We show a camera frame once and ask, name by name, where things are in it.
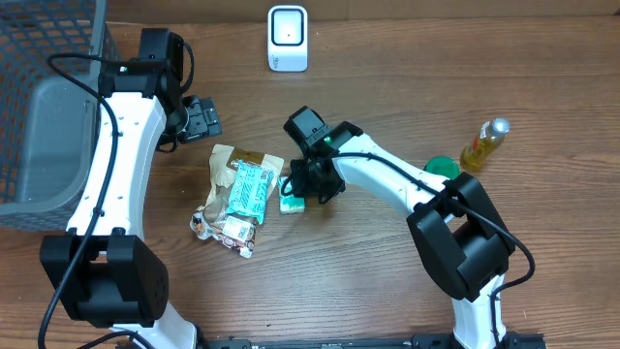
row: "wooden table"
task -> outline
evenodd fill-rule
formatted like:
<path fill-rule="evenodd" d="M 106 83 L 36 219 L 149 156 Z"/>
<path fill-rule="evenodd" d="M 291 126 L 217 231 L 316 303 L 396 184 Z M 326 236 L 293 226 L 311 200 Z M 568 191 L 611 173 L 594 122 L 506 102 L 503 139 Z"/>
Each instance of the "wooden table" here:
<path fill-rule="evenodd" d="M 487 119 L 512 131 L 478 178 L 537 260 L 503 296 L 512 331 L 549 348 L 620 345 L 620 19 L 572 17 L 312 23 L 305 74 L 274 74 L 264 23 L 178 25 L 196 55 L 191 92 L 213 97 L 224 134 L 153 161 L 146 242 L 166 263 L 170 301 L 208 338 L 359 338 L 446 333 L 450 299 L 424 271 L 403 218 L 350 187 L 327 206 L 281 216 L 268 203 L 255 255 L 188 228 L 209 189 L 216 143 L 290 160 L 282 131 L 301 106 L 349 120 L 423 167 L 457 158 Z M 112 25 L 124 57 L 140 28 Z M 0 232 L 0 347 L 31 348 L 52 287 L 42 234 Z M 515 253 L 508 279 L 526 271 Z M 49 348 L 105 333 L 56 310 Z"/>

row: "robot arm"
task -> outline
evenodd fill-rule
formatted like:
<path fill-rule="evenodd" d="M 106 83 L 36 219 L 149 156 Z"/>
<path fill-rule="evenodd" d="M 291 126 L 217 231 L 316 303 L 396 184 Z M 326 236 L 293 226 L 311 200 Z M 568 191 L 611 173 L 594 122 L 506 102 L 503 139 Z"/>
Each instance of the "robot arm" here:
<path fill-rule="evenodd" d="M 452 297 L 454 338 L 466 349 L 494 348 L 489 296 L 503 283 L 514 245 L 475 217 L 468 216 L 454 233 L 447 225 L 454 215 L 464 214 L 450 205 L 451 198 L 456 198 L 506 229 L 478 181 L 468 174 L 450 181 L 422 171 L 383 150 L 356 126 L 343 122 L 332 129 L 307 107 L 292 115 L 284 129 L 304 155 L 291 163 L 292 193 L 318 195 L 324 204 L 344 191 L 346 184 L 353 184 L 388 203 L 407 218 L 424 268 Z M 433 192 L 420 188 L 394 166 Z M 499 299 L 495 308 L 495 328 L 502 340 L 506 327 Z"/>
<path fill-rule="evenodd" d="M 179 143 L 221 133 L 210 99 L 182 97 L 184 46 L 168 29 L 144 29 L 139 58 L 107 62 L 99 76 L 99 93 L 114 115 L 102 109 L 95 154 L 68 234 L 45 237 L 40 253 L 56 289 L 72 260 L 80 260 L 60 293 L 73 320 L 139 333 L 156 348 L 195 348 L 202 340 L 198 328 L 168 303 L 168 271 L 144 244 L 142 230 L 154 152 L 166 143 L 172 143 L 174 151 Z M 111 117 L 117 123 L 115 135 Z M 117 148 L 108 190 L 94 230 L 85 237 L 104 187 L 114 137 Z M 76 246 L 84 242 L 84 254 L 76 257 Z M 100 255 L 106 260 L 92 263 Z"/>

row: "yellow liquid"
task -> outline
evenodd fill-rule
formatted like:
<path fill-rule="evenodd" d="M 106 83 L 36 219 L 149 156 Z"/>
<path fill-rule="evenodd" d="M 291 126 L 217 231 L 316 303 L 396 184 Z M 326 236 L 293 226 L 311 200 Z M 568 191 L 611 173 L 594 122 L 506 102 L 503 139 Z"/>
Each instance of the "yellow liquid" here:
<path fill-rule="evenodd" d="M 465 146 L 461 152 L 460 163 L 463 170 L 467 172 L 480 171 L 486 158 L 493 150 L 497 149 L 503 141 L 504 137 L 490 137 L 488 130 L 486 130 L 486 132 L 480 132 L 474 141 Z"/>

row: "bottle cap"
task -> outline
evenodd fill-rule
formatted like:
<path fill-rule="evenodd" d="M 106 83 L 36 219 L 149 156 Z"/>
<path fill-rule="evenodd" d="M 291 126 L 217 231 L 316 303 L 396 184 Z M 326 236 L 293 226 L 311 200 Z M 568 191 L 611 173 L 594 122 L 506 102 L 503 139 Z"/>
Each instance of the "bottle cap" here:
<path fill-rule="evenodd" d="M 511 130 L 511 122 L 503 117 L 498 117 L 491 123 L 493 136 L 502 137 Z"/>
<path fill-rule="evenodd" d="M 450 179 L 457 178 L 460 173 L 456 162 L 443 155 L 430 159 L 426 166 L 424 166 L 424 170 L 435 175 L 444 175 Z"/>

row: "crumpled snack wrapper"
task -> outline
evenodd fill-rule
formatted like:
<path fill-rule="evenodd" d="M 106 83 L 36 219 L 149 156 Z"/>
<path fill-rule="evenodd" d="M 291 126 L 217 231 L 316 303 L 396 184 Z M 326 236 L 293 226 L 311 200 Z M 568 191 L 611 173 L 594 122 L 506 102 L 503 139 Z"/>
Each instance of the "crumpled snack wrapper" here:
<path fill-rule="evenodd" d="M 284 159 L 229 145 L 215 144 L 209 158 L 211 190 L 204 206 L 199 206 L 192 216 L 190 228 L 196 232 L 198 238 L 215 238 L 242 257 L 250 258 L 259 226 L 258 219 L 237 213 L 226 213 L 239 160 L 261 166 L 273 173 L 267 185 L 266 196 L 269 198 L 277 186 L 277 178 L 282 172 Z"/>
<path fill-rule="evenodd" d="M 238 149 L 230 145 L 215 144 L 211 152 L 211 157 L 209 158 L 209 167 L 211 168 L 211 190 L 206 197 L 204 206 L 199 206 L 196 210 L 203 210 L 205 207 L 215 202 L 218 187 L 230 188 L 231 185 L 233 185 L 236 179 L 238 160 L 259 165 L 273 171 L 273 179 L 269 182 L 269 186 L 267 187 L 267 198 L 269 199 L 273 192 L 273 188 L 276 187 L 278 177 L 282 172 L 284 159 L 269 154 Z"/>

